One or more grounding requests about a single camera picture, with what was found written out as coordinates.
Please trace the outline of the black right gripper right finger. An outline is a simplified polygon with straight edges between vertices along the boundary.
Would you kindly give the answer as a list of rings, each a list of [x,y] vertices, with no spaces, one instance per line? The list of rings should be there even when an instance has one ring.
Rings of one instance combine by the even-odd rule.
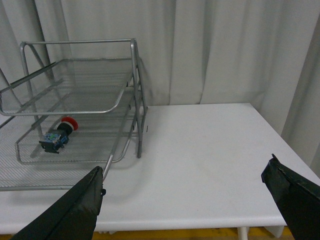
[[[283,165],[273,154],[261,173],[296,240],[320,238],[320,186]]]

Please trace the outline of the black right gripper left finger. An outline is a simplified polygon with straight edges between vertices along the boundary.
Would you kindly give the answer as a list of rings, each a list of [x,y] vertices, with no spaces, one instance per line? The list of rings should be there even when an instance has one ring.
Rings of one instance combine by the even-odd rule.
[[[93,168],[13,240],[90,240],[103,197],[103,169]]]

